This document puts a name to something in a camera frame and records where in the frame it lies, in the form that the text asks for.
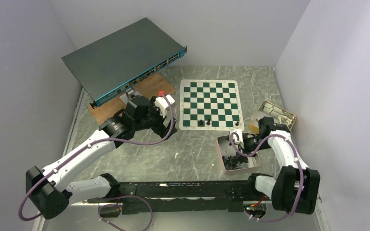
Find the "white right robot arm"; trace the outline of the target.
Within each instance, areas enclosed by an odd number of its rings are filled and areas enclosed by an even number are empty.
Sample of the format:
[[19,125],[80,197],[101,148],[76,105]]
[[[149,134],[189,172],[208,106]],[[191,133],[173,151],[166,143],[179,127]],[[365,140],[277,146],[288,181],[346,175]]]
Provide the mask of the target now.
[[244,135],[242,155],[251,157],[260,150],[273,150],[280,172],[276,178],[254,173],[246,193],[252,200],[267,196],[275,210],[293,213],[313,214],[320,174],[311,169],[298,154],[287,125],[276,123],[272,117],[259,119],[259,133],[252,137]]

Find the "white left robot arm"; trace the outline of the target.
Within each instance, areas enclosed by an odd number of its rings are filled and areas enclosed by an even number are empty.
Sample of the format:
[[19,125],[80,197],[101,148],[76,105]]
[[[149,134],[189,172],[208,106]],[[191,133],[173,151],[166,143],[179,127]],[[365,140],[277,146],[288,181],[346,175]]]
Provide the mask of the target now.
[[23,215],[27,199],[31,200],[39,215],[45,219],[52,219],[70,204],[85,199],[98,197],[107,202],[115,201],[120,193],[120,185],[110,174],[77,182],[73,181],[74,178],[124,143],[144,145],[132,140],[137,131],[151,129],[162,141],[168,139],[176,132],[172,111],[174,106],[175,99],[163,92],[151,99],[134,96],[128,100],[124,109],[106,119],[76,149],[44,168],[31,167],[26,172],[26,196],[18,210],[19,218],[23,221],[34,220],[34,217]]

